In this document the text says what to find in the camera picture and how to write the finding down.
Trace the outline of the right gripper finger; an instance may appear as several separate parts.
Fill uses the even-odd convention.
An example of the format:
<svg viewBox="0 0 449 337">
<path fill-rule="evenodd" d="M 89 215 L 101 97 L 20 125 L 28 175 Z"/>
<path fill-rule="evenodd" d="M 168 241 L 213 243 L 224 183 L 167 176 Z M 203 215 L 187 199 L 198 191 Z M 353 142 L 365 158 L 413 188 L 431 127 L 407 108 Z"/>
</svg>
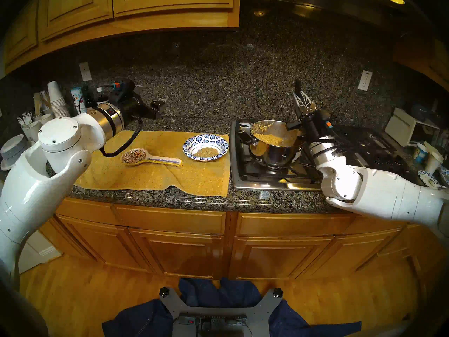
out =
<svg viewBox="0 0 449 337">
<path fill-rule="evenodd" d="M 304 91 L 300 92 L 300 111 L 301 112 L 317 111 L 316 104 L 310 100 L 309 96 Z"/>
<path fill-rule="evenodd" d="M 304 103 L 304 99 L 301 93 L 298 95 L 296 92 L 293 92 L 294 96 L 294 112 L 297 116 L 303 116 L 306 114 L 306 104 Z"/>
</svg>

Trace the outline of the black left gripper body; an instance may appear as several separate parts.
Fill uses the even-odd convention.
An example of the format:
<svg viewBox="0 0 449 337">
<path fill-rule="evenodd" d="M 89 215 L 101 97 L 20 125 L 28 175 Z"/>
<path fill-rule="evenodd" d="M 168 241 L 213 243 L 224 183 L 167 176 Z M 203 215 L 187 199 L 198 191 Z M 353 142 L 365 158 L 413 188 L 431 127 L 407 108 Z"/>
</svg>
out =
<svg viewBox="0 0 449 337">
<path fill-rule="evenodd" d="M 151 116 L 150 103 L 144 103 L 141 97 L 135 92 L 132 92 L 121 100 L 121 110 L 125 125 L 137 119 L 156 120 L 160 118 Z"/>
</svg>

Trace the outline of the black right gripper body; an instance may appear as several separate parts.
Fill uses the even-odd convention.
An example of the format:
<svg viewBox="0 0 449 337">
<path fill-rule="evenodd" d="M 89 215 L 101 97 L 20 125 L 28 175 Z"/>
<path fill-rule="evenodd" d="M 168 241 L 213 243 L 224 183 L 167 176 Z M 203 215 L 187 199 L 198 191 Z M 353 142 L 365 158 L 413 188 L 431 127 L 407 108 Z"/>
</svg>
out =
<svg viewBox="0 0 449 337">
<path fill-rule="evenodd" d="M 297 121 L 286 124 L 286 130 L 301 129 L 303 134 L 300 138 L 303 141 L 332 141 L 332 124 L 330 123 L 330 113 L 324 109 L 317 109 L 315 112 L 307 112 L 303 116 L 297 116 Z"/>
</svg>

